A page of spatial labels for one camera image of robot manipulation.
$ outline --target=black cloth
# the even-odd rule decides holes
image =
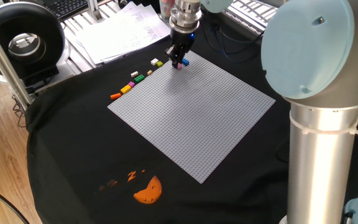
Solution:
[[[28,108],[29,178],[44,223],[277,224],[286,215],[288,164],[276,152],[288,150],[290,107],[269,87],[259,58],[247,65],[229,62],[209,47],[201,29],[196,33],[194,52],[276,99],[202,185],[107,109],[109,96],[132,80],[132,72],[155,70],[153,58],[168,61],[163,51],[169,44],[164,39],[71,78]],[[258,51],[253,46],[238,59]],[[133,171],[135,179],[128,182]],[[161,181],[161,197],[139,203],[133,194],[153,176]],[[113,187],[107,186],[111,180],[117,181]],[[358,137],[346,200],[357,196]]]

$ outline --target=paper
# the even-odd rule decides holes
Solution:
[[[78,42],[92,61],[108,62],[142,49],[169,35],[170,29],[152,6],[130,2],[124,9],[99,24],[78,33]]]

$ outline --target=metal cylinder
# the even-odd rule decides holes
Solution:
[[[171,9],[170,26],[182,34],[194,32],[200,25],[201,3],[176,0]]]
[[[13,94],[17,97],[24,110],[32,103],[32,100],[25,89],[20,78],[17,76],[11,62],[0,45],[0,71],[5,76],[12,88]]]
[[[358,108],[291,104],[288,224],[340,224]]]

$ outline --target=white lego brick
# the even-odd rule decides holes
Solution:
[[[135,78],[135,77],[138,76],[138,75],[139,75],[139,72],[134,72],[134,73],[131,74],[131,77],[132,77],[132,78]]]
[[[155,66],[155,65],[157,64],[157,62],[159,62],[159,60],[158,60],[157,58],[155,58],[155,59],[153,59],[153,60],[151,61],[151,64],[152,64],[153,66]]]

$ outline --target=keyboard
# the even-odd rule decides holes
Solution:
[[[58,0],[51,4],[46,4],[46,7],[53,12],[58,19],[66,19],[76,12],[87,8],[88,2],[87,0]]]

